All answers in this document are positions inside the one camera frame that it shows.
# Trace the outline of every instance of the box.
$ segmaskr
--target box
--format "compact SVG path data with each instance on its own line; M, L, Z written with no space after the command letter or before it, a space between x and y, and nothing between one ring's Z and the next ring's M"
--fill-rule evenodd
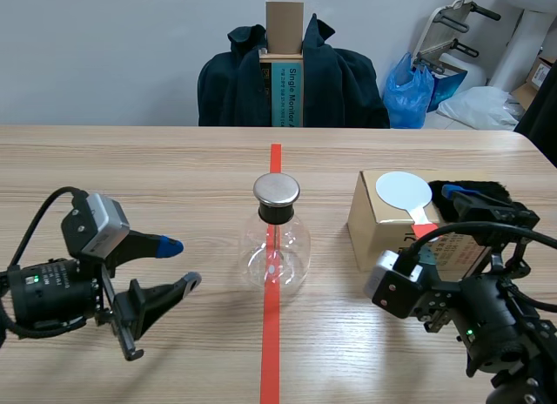
M445 72L443 74L432 72L433 76L433 94L432 100L429 103L427 112L435 111L439 108L439 104L449 99L459 86L464 82L467 71L464 71L456 66L448 63L440 62Z
M555 57L538 57L530 70L526 83L511 92L519 104L527 110L534 101L538 90L554 65Z
M511 95L514 96L520 106L525 110L530 107L537 94L537 90L535 90L530 84L523 84L520 88L511 92Z
M304 126L304 58L301 54L260 54L271 126Z
M541 84L546 79L547 74L555 63L554 57L538 57L534 66L530 70L530 74L526 79L526 83L530 84L535 90L539 91Z
M388 205L375 190L377 179L391 171L363 171L358 183L348 217L348 230L360 271L370 271L385 250L399 252L410 246L416 237L408 212ZM426 182L434 180L488 181L488 176L478 171L408 171ZM426 216L432 223L443 226L442 218L432 203L426 206ZM484 248L471 236L447 234L430 244L435 254L440 276L445 280L462 278Z
M304 34L304 3L265 3L267 50L274 54L300 54Z
M304 126L304 3L267 1L267 50L259 52L272 127Z

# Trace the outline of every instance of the clear glass bottle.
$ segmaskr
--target clear glass bottle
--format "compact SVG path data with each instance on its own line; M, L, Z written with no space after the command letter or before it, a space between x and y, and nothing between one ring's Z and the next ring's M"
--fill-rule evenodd
M284 173L267 173L253 186L259 209L240 234L238 265L255 286L280 283L281 291L294 292L307 275L311 238L294 214L299 193L296 179Z

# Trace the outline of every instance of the white pedestal sink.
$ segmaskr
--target white pedestal sink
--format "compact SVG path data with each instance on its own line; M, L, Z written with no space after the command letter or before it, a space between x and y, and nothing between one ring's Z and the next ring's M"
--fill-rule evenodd
M510 92L524 83L534 64L557 15L557 0L506 1L523 8L524 15L489 85Z

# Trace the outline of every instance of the silver lid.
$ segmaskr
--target silver lid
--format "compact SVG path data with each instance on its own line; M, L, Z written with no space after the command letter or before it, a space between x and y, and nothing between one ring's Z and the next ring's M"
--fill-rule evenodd
M255 181L253 195L261 204L289 206L299 197L296 179L284 173L267 173Z

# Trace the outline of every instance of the table surface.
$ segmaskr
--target table surface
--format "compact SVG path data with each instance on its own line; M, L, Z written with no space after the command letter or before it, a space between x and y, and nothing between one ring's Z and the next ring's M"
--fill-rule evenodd
M256 212L254 180L267 172L271 143L302 187L297 214L312 233L312 267L283 304L284 403L480 403L490 376L464 373L466 353L450 326L427 334L364 297L346 229L358 171L480 169L541 216L557 235L557 173L534 146L506 131L0 127L0 257L7 265L45 197L63 185L106 193L132 228L185 243L172 259L122 266L127 289L167 283L187 271L201 286L138 342L126 362L108 327L0 351L0 402L258 403L263 294L236 270L238 231ZM23 256L25 266L67 257L56 203ZM554 252L532 244L521 289L557 302Z

